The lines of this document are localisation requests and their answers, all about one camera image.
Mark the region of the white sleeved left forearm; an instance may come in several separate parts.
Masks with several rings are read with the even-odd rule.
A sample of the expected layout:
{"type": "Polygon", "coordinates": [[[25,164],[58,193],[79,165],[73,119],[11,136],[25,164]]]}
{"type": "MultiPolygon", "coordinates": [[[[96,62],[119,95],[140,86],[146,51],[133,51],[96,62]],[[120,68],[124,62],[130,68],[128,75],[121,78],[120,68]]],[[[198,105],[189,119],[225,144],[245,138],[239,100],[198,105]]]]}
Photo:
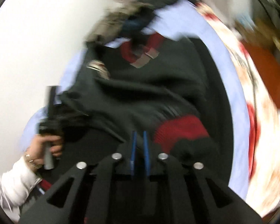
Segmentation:
{"type": "Polygon", "coordinates": [[[43,160],[29,160],[28,155],[24,155],[11,170],[0,175],[0,207],[4,211],[13,212],[25,203],[42,180],[37,175],[42,166],[43,160]]]}

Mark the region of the person's left hand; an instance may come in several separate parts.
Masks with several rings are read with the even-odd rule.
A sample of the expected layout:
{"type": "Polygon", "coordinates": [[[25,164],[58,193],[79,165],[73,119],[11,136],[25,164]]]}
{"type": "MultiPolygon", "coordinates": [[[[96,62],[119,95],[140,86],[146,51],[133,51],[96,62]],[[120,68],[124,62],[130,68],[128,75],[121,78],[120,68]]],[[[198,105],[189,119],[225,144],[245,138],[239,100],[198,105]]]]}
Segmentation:
{"type": "Polygon", "coordinates": [[[25,153],[30,154],[36,163],[44,165],[44,156],[47,143],[50,143],[49,152],[53,157],[61,157],[63,140],[60,136],[35,135],[25,153]]]}

